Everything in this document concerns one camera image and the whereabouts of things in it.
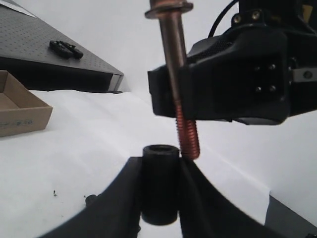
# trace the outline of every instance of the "screw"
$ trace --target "screw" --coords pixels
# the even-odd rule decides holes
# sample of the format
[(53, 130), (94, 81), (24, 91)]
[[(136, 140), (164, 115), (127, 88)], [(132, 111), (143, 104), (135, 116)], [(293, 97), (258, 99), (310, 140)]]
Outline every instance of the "screw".
[(269, 68), (269, 70), (274, 70), (274, 69), (276, 69), (276, 65), (275, 64), (271, 64), (268, 68)]
[(242, 18), (241, 18), (240, 15), (235, 15), (235, 16), (233, 17), (233, 21), (234, 21), (234, 23), (236, 23), (236, 24), (240, 23), (241, 19), (242, 19)]
[(269, 91), (271, 93), (275, 92), (276, 91), (276, 87), (274, 85), (270, 86)]
[(258, 20), (260, 18), (260, 13), (258, 11), (253, 12), (252, 19)]
[(313, 73), (312, 73), (312, 72), (306, 71), (306, 72), (304, 73), (304, 78), (306, 78), (306, 79), (311, 79), (312, 77), (313, 77)]

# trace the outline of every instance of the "black object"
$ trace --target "black object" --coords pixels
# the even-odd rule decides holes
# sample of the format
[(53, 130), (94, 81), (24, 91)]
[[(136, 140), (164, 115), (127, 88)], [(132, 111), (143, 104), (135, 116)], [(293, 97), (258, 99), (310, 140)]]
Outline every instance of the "black object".
[(143, 150), (142, 218), (163, 226), (177, 220), (179, 150), (157, 145)]
[[(180, 70), (186, 119), (277, 125), (317, 109), (317, 82), (295, 70), (317, 67), (317, 33), (298, 0), (241, 0), (223, 35), (196, 43)], [(166, 65), (150, 71), (153, 111), (175, 117)]]
[(73, 56), (72, 51), (62, 45), (59, 41), (50, 41), (50, 49), (64, 59), (69, 59)]
[(70, 43), (64, 42), (64, 41), (59, 41), (61, 45), (66, 47), (68, 50), (70, 50), (73, 53), (73, 57), (75, 59), (81, 59), (84, 56), (84, 53), (82, 53), (79, 49), (76, 48), (75, 45), (71, 45)]
[(91, 204), (93, 204), (93, 202), (97, 199), (97, 196), (96, 195), (90, 195), (88, 197), (86, 197), (85, 199), (85, 203), (86, 203), (86, 206), (90, 206)]
[[(185, 238), (283, 237), (232, 205), (209, 183), (194, 162), (179, 158), (179, 172), (176, 173), (178, 176), (166, 173), (166, 169), (174, 170), (171, 170), (174, 163), (169, 160), (177, 160), (176, 151), (174, 147), (161, 145), (145, 148), (145, 157), (130, 158), (118, 177), (97, 200), (78, 216), (41, 238), (135, 238), (144, 209), (150, 214), (147, 217), (156, 219), (155, 215), (163, 217), (158, 209), (161, 207), (164, 207), (166, 217), (174, 217), (170, 214), (174, 214), (175, 210), (179, 211)], [(159, 184), (160, 188), (143, 185), (144, 175), (153, 172), (153, 168), (158, 164), (155, 158), (159, 158), (161, 163), (157, 167), (156, 175), (150, 177), (149, 183)], [(176, 184), (178, 189), (172, 191), (170, 184)], [(149, 211), (144, 203), (147, 203), (146, 199), (154, 199), (151, 196), (152, 191), (155, 194), (161, 191), (169, 199), (150, 202), (152, 209)], [(176, 203), (171, 206), (174, 197)]]
[[(1, 5), (0, 16), (0, 70), (9, 71), (29, 90), (118, 90), (122, 72), (41, 19)], [(61, 58), (49, 49), (50, 40), (75, 45), (84, 57)]]

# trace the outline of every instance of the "white paper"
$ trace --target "white paper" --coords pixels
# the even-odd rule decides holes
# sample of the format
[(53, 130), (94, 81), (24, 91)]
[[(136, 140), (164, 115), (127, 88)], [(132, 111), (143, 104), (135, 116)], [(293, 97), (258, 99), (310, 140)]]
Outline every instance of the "white paper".
[[(155, 117), (131, 93), (34, 93), (54, 110), (46, 130), (0, 138), (0, 237), (46, 233), (80, 212), (84, 196), (101, 193), (144, 146), (178, 144), (174, 120)], [(226, 163), (203, 139), (197, 163), (231, 202), (264, 223), (268, 188)], [(182, 237), (179, 222), (141, 227), (141, 238)]]
[(3, 5), (3, 6), (9, 7), (12, 10), (15, 10), (15, 11), (21, 12), (21, 13), (23, 13), (25, 15), (28, 15), (28, 16), (36, 18), (35, 15), (29, 13), (27, 10), (25, 10), (24, 8), (21, 8), (20, 6), (16, 6), (16, 5), (10, 4), (10, 3), (6, 2), (6, 1), (3, 1), (3, 0), (0, 0), (0, 4)]

